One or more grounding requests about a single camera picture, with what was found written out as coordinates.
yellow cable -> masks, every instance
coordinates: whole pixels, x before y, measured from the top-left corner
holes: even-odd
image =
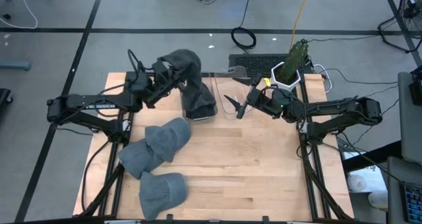
[[[303,11],[303,7],[305,6],[306,0],[303,0],[303,3],[301,5],[301,9],[299,10],[299,14],[296,17],[296,21],[295,21],[295,26],[293,27],[293,33],[291,34],[291,41],[290,41],[290,48],[293,46],[293,40],[295,39],[295,31],[296,31],[296,26],[297,26],[297,22],[299,22],[299,18],[302,15],[302,11]]]

potted plant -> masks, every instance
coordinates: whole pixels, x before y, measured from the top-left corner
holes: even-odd
[[[301,80],[297,69],[303,66],[307,55],[307,41],[301,40],[296,42],[290,49],[286,61],[277,64],[271,69],[271,85],[275,85],[289,92],[292,91]]]

gray floor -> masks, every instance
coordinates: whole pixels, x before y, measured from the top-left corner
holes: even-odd
[[[83,28],[95,0],[27,0],[42,28]],[[251,0],[244,27],[292,29],[302,0]],[[102,0],[94,28],[233,28],[241,22],[246,0],[217,0],[204,6],[189,0]],[[32,25],[21,0],[5,3],[0,11],[13,17],[13,24]],[[392,16],[387,0],[308,0],[298,25],[302,30],[376,30],[377,24]],[[390,30],[398,30],[397,24]],[[48,123],[47,99],[63,89],[82,34],[1,33],[0,59],[29,60],[28,72],[0,70],[0,88],[13,90],[14,103],[0,124],[0,223],[13,221],[30,175],[44,142]],[[296,35],[295,39],[325,39],[330,35]],[[407,46],[403,36],[388,39]],[[259,34],[251,53],[287,53],[290,35]],[[131,48],[145,65],[175,49],[187,48],[201,58],[203,71],[228,66],[231,53],[242,53],[229,34],[90,34],[71,92],[93,94],[104,88],[109,72],[131,70],[126,50]],[[311,42],[314,63],[340,69],[351,80],[367,82],[397,80],[397,73],[416,67],[410,54],[382,43],[380,37],[354,41]],[[388,85],[349,84],[330,71],[334,88],[328,99],[365,96]],[[382,109],[398,98],[397,89],[374,96]],[[366,130],[347,129],[352,141]],[[365,135],[358,147],[371,150],[400,137],[398,106],[384,121]],[[89,136],[58,131],[40,177],[26,220],[70,217],[76,200]],[[369,207],[365,197],[352,197],[355,214],[365,221],[385,222],[385,215]]]

green plant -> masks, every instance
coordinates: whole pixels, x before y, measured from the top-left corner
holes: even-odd
[[[295,82],[296,70],[303,66],[308,55],[308,41],[300,40],[290,49],[284,64],[276,69],[275,76],[278,82],[289,85]]]

black keyboard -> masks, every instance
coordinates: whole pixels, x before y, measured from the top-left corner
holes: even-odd
[[[404,219],[408,223],[422,223],[422,185],[406,183],[400,185]]]
[[[252,77],[261,73],[263,77],[271,77],[271,69],[277,64],[284,62],[287,55],[262,54],[262,55],[230,55],[229,67],[243,66],[247,76]]]

